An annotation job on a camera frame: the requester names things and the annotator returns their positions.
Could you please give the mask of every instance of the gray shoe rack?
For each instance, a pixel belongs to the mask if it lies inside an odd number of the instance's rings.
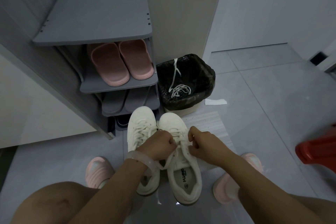
[[[86,44],[144,39],[154,66],[146,80],[107,85],[86,53]],[[57,0],[40,32],[37,46],[57,48],[81,80],[83,94],[95,94],[106,117],[132,113],[137,107],[160,107],[147,0]]]

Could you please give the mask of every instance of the tiled floor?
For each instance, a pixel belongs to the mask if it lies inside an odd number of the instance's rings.
[[[303,165],[294,153],[297,143],[321,134],[336,122],[336,81],[303,61],[286,44],[211,54],[216,86],[210,99],[227,105],[217,111],[238,152],[259,156],[265,175],[285,191],[336,201],[336,175]],[[115,168],[123,161],[126,132],[107,141],[97,133],[20,146],[0,194],[0,224],[35,190],[54,182],[85,184],[87,163],[106,156]],[[177,205],[167,177],[150,197],[136,196],[127,223],[252,223],[239,202],[220,205],[212,195],[220,168],[202,174],[203,189],[193,206]]]

